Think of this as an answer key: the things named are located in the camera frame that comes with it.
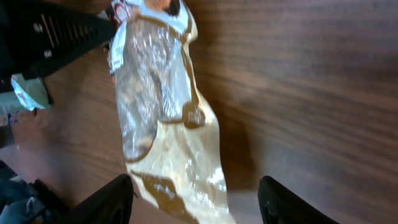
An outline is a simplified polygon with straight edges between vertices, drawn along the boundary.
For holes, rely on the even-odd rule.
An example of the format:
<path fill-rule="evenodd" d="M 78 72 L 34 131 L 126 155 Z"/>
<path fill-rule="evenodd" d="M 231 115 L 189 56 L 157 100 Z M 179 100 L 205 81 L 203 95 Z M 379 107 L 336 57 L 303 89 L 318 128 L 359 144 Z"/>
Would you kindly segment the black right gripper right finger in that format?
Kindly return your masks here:
<path fill-rule="evenodd" d="M 259 181 L 257 197 L 263 223 L 338 224 L 271 176 Z"/>

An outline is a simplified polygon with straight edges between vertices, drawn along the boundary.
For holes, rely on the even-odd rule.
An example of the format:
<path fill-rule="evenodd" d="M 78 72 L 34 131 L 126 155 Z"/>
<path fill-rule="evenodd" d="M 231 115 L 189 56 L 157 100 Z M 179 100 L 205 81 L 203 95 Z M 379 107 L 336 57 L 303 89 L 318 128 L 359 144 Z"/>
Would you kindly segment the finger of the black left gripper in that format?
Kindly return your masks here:
<path fill-rule="evenodd" d="M 111 21 L 62 6 L 9 6 L 9 75 L 47 77 L 110 40 Z"/>

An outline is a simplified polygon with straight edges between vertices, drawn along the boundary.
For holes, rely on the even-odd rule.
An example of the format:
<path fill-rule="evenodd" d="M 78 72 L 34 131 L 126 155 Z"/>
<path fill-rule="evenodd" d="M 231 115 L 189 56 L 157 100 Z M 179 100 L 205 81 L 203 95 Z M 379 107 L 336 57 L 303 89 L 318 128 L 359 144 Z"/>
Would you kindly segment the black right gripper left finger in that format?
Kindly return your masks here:
<path fill-rule="evenodd" d="M 134 187 L 121 174 L 59 219 L 64 224 L 129 224 Z"/>

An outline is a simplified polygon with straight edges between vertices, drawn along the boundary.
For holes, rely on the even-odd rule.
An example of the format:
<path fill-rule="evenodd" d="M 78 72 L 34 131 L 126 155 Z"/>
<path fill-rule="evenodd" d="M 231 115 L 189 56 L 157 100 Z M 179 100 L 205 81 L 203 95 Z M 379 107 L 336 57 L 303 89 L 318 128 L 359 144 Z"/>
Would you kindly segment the green lid white jar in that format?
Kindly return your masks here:
<path fill-rule="evenodd" d="M 1 115 L 1 148 L 8 147 L 15 143 L 12 125 L 32 119 L 36 116 L 36 110 L 16 111 L 14 113 Z"/>

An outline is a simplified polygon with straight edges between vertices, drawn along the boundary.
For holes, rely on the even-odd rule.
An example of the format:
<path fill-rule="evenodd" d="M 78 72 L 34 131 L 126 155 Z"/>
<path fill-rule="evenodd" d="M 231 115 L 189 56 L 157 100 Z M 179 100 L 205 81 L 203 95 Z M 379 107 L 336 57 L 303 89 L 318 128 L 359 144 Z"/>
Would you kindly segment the beige snack pouch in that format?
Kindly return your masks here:
<path fill-rule="evenodd" d="M 126 169 L 141 197 L 186 223 L 234 223 L 220 128 L 199 92 L 189 46 L 198 35 L 183 1 L 113 1 L 108 64 Z"/>

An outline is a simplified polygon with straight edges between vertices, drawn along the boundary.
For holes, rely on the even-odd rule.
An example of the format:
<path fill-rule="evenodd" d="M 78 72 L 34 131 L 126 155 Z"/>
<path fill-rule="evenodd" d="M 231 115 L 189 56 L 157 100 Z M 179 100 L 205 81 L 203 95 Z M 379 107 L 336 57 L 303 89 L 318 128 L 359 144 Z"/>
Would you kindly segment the light green wipes packet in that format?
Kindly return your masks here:
<path fill-rule="evenodd" d="M 17 73 L 8 81 L 1 80 L 1 88 L 1 115 L 51 108 L 41 78 L 26 80 L 21 73 Z"/>

